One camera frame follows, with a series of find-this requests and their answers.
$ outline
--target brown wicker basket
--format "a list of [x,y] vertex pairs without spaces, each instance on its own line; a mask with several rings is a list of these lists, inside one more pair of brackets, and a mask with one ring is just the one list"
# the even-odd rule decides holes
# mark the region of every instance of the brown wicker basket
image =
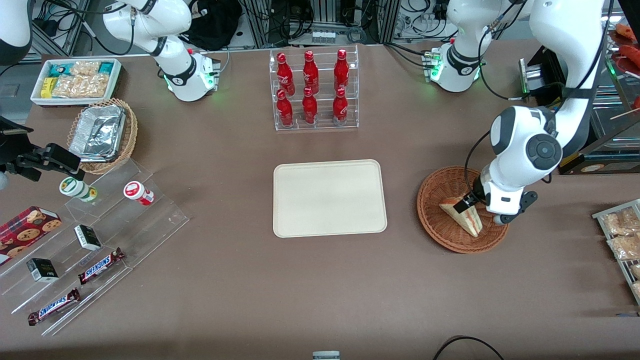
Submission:
[[[470,181],[480,173],[467,170]],[[456,223],[440,203],[448,197],[461,197],[467,193],[463,167],[445,167],[429,175],[418,191],[418,216],[431,237],[442,246],[463,254],[474,254],[491,250],[507,235],[508,225],[497,225],[493,214],[485,206],[477,204],[483,229],[477,238],[471,236]]]
[[[131,157],[133,148],[136,146],[136,136],[138,135],[138,120],[136,119],[136,114],[133,113],[126,102],[120,99],[110,99],[108,101],[96,102],[95,104],[91,104],[89,106],[98,108],[100,106],[107,105],[118,105],[123,107],[127,111],[127,118],[125,119],[125,128],[122,131],[122,139],[120,141],[120,154],[118,155],[116,160],[112,161],[111,163],[80,163],[81,169],[95,175],[102,175],[109,171],[109,169],[116,166],[118,163]],[[73,140],[74,134],[76,133],[76,126],[78,125],[79,119],[80,114],[76,116],[76,121],[74,121],[74,124],[71,125],[71,130],[69,131],[69,135],[67,136],[67,148],[71,146],[71,140]]]

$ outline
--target snickers bar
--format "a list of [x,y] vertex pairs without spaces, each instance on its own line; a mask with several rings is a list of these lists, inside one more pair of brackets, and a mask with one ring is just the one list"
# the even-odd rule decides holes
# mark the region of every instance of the snickers bar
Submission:
[[87,269],[87,271],[78,275],[78,278],[80,278],[80,284],[82,285],[86,284],[89,281],[89,279],[105,271],[109,266],[115,264],[117,261],[124,258],[124,256],[125,255],[120,250],[120,248],[117,248],[115,251],[112,251],[106,258],[98,261],[96,265],[91,266],[89,269]]
[[55,313],[56,311],[59,311],[63,307],[73,302],[79,302],[79,301],[80,301],[80,293],[78,292],[78,289],[73,288],[73,290],[71,290],[70,293],[52,302],[48,306],[41,308],[40,311],[34,311],[33,313],[29,314],[29,318],[28,318],[29,326],[34,326],[37,323],[44,320],[45,318],[47,318],[47,316]]

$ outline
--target acrylic bottle rack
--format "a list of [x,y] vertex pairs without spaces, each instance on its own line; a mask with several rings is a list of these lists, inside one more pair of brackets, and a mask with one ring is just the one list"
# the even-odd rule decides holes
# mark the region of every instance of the acrylic bottle rack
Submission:
[[[133,180],[153,191],[155,199],[151,205],[143,206],[124,197],[125,184]],[[2,301],[13,314],[24,318],[24,326],[28,326],[27,317],[33,311],[65,296],[73,288],[79,290],[80,302],[64,307],[34,326],[42,336],[60,331],[189,221],[156,186],[151,173],[133,160],[111,169],[92,186],[98,190],[96,199],[92,202],[69,200],[56,211],[63,222],[58,229],[0,267]],[[95,230],[101,249],[89,251],[80,246],[74,232],[78,224]],[[80,285],[78,274],[118,247],[126,257]],[[49,284],[34,281],[26,265],[30,258],[51,260],[59,279]]]
[[[305,66],[304,52],[297,48],[272,50],[269,54],[269,76],[271,79],[271,102],[273,103],[273,119],[277,131],[315,130],[315,129],[353,129],[359,125],[359,75],[358,75],[358,47],[311,47],[314,52],[314,59],[318,66],[320,89],[315,94],[318,104],[318,118],[314,125],[305,122],[302,108],[303,89],[305,87],[302,69]],[[333,68],[337,61],[338,49],[347,51],[347,63],[349,64],[349,84],[345,88],[345,98],[348,102],[347,120],[343,126],[336,126],[333,123],[333,100],[335,98],[335,88],[333,86]],[[280,88],[278,82],[278,62],[276,55],[284,53],[287,56],[287,63],[293,71],[293,83],[296,92],[289,97],[293,107],[293,126],[284,127],[278,116],[276,107],[276,91]]]

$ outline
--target red soda bottle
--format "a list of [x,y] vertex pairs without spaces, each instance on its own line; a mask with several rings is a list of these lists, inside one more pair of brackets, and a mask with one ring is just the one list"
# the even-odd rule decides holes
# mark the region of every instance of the red soda bottle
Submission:
[[347,99],[344,98],[344,88],[335,91],[333,100],[333,123],[336,126],[343,126],[347,122]]
[[278,82],[280,87],[287,92],[287,96],[293,96],[296,93],[296,86],[293,85],[293,71],[287,63],[287,57],[284,53],[276,55],[278,59]]
[[318,65],[314,61],[314,52],[305,51],[305,67],[302,69],[305,76],[305,86],[309,86],[314,94],[320,91],[320,80],[318,78]]
[[305,98],[302,99],[302,107],[305,110],[305,121],[307,124],[315,124],[318,116],[318,103],[310,86],[305,88]]
[[280,122],[284,127],[293,126],[293,108],[291,102],[287,99],[287,94],[282,89],[278,89],[276,92],[278,96],[278,102],[276,102],[276,108],[278,108],[278,114],[280,116]]
[[338,61],[335,62],[333,68],[333,87],[336,91],[340,88],[347,88],[349,84],[349,64],[347,64],[347,51],[345,49],[338,50]]

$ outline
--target cookie box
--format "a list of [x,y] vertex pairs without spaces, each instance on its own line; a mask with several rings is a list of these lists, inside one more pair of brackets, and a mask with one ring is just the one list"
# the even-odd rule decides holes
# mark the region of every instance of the cookie box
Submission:
[[0,265],[62,224],[58,214],[31,206],[0,226]]

